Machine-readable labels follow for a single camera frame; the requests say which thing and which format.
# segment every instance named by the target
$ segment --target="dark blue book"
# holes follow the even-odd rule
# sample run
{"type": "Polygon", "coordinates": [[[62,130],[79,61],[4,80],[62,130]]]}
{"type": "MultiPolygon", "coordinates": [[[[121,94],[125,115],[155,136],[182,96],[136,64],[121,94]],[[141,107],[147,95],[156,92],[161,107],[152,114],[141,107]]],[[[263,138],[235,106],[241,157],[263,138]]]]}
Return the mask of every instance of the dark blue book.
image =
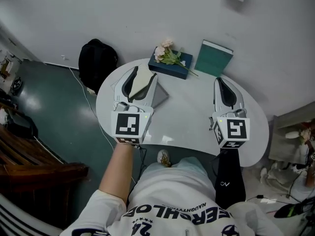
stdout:
{"type": "MultiPolygon", "coordinates": [[[[192,55],[187,54],[187,53],[182,53],[180,56],[181,61],[185,61],[186,65],[185,67],[187,67],[188,69],[190,68],[191,65],[191,61],[192,61],[192,55]]],[[[177,78],[181,78],[181,79],[186,79],[187,75],[188,75],[188,70],[186,70],[185,68],[179,66],[179,65],[167,65],[164,64],[162,62],[157,63],[154,53],[152,54],[150,61],[148,63],[149,65],[149,69],[151,71],[155,71],[155,72],[159,72],[159,73],[164,73],[170,76],[174,76],[177,78]]]]}

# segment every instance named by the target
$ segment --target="white wall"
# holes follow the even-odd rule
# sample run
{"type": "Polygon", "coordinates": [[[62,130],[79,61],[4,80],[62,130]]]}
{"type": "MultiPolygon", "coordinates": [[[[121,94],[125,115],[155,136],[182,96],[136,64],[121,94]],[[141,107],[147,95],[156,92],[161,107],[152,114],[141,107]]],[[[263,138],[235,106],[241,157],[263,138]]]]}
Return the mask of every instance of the white wall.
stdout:
{"type": "Polygon", "coordinates": [[[196,58],[208,39],[234,50],[225,74],[267,117],[315,99],[315,0],[0,0],[0,20],[40,60],[74,67],[95,37],[121,63],[167,36],[196,58]]]}

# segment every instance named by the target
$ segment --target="black backpack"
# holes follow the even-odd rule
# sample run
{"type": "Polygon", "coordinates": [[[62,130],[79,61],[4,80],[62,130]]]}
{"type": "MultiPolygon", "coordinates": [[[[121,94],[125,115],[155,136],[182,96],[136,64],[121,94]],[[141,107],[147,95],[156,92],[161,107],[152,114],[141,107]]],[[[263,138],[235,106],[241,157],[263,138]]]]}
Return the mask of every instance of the black backpack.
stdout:
{"type": "Polygon", "coordinates": [[[97,94],[107,76],[117,67],[115,50],[98,39],[82,47],[79,58],[80,78],[83,84],[97,94]]]}

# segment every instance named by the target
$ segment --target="floor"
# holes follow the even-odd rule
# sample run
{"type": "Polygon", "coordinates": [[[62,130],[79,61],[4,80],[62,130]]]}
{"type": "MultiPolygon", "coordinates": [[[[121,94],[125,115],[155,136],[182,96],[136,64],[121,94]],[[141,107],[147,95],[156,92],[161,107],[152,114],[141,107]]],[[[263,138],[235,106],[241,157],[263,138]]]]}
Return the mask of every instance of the floor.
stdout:
{"type": "MultiPolygon", "coordinates": [[[[74,71],[74,74],[79,79],[78,71],[74,71]]],[[[82,162],[90,168],[88,179],[78,185],[72,197],[73,220],[98,188],[112,148],[103,137],[82,88],[69,69],[25,60],[17,75],[24,84],[16,100],[20,110],[35,122],[40,140],[66,162],[82,162]]],[[[87,97],[95,112],[96,96],[87,93],[87,97]]],[[[209,163],[214,158],[213,155],[179,147],[144,147],[148,149],[146,165],[156,162],[158,151],[166,149],[174,164],[184,157],[197,157],[209,178],[215,181],[209,163]]],[[[138,177],[140,163],[140,155],[135,153],[132,172],[134,179],[138,177]]]]}

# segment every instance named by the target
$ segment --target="black and white marker cube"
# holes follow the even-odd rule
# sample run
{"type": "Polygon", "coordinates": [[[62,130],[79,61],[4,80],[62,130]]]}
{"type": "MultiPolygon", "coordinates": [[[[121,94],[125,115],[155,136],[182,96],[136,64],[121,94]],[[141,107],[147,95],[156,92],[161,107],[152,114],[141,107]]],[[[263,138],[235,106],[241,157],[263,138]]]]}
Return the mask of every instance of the black and white marker cube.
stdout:
{"type": "Polygon", "coordinates": [[[112,111],[112,137],[117,143],[141,144],[151,123],[152,113],[112,111]]]}
{"type": "Polygon", "coordinates": [[[220,148],[239,148],[250,139],[249,118],[217,117],[213,131],[220,148]]]}

